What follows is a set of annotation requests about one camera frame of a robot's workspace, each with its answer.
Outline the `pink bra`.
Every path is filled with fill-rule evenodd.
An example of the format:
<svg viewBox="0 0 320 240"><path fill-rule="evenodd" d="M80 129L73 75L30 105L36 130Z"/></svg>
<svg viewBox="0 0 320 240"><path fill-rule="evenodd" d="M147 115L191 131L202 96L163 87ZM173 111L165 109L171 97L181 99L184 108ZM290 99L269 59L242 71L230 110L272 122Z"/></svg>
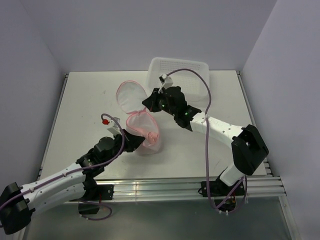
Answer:
<svg viewBox="0 0 320 240"><path fill-rule="evenodd" d="M151 146L155 145L159 140L159 133L155 131L147 131L144 134L145 140Z"/></svg>

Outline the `white mesh laundry bag pink zipper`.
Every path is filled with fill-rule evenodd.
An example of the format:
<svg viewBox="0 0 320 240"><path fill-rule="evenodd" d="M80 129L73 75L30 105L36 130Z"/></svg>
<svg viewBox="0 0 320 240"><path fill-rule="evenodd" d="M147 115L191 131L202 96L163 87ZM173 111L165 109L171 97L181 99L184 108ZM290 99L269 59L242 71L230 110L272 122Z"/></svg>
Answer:
<svg viewBox="0 0 320 240"><path fill-rule="evenodd" d="M159 134L158 142L155 145L149 145L144 140L137 149L138 154L151 155L159 152L162 139L158 123L142 104L142 101L147 98L145 89L135 81L124 81L119 85L115 98L120 109L128 115L125 121L127 132L143 137L145 137L145 132L157 132Z"/></svg>

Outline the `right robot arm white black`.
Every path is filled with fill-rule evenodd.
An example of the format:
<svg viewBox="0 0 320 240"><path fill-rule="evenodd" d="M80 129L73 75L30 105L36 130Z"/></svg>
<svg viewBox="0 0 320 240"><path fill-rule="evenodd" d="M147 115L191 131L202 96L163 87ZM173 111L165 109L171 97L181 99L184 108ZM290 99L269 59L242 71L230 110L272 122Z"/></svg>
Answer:
<svg viewBox="0 0 320 240"><path fill-rule="evenodd" d="M242 177L253 175L269 155L269 149L254 125L238 126L208 116L187 103L179 86L164 90L155 88L142 104L150 112L164 111L173 116L181 128L203 133L206 139L213 138L231 149L233 162L218 176L216 183L216 189L222 195L229 194Z"/></svg>

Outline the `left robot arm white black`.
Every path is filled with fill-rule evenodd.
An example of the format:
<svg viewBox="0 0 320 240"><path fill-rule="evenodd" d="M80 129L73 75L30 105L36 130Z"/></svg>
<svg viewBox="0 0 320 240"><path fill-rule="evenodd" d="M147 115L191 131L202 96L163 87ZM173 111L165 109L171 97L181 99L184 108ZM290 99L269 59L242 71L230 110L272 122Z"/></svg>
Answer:
<svg viewBox="0 0 320 240"><path fill-rule="evenodd" d="M122 152L132 153L144 142L143 136L128 132L103 137L85 155L63 170L42 180L5 187L0 196L0 227L6 235L25 228L32 216L73 200L95 200L95 177Z"/></svg>

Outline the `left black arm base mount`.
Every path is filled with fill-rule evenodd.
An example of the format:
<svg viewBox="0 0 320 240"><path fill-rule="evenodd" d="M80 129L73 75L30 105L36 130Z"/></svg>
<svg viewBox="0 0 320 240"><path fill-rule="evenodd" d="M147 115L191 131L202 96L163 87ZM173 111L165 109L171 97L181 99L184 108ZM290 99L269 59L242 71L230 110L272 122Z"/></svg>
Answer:
<svg viewBox="0 0 320 240"><path fill-rule="evenodd" d="M114 185L97 185L93 189L87 190L78 204L78 213L80 215L96 215L99 210L108 209L107 217L111 216L112 209L105 205L103 201L113 199Z"/></svg>

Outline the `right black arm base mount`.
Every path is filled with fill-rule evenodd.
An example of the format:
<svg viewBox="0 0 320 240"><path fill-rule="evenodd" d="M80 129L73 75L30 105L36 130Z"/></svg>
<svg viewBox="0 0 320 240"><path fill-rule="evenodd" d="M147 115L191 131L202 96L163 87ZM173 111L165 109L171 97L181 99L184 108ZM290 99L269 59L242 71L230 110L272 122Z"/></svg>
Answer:
<svg viewBox="0 0 320 240"><path fill-rule="evenodd" d="M218 212L228 215L240 208L247 198L247 184L244 180L238 180L234 185L227 186L220 180L209 181L211 199L214 198L214 205Z"/></svg>

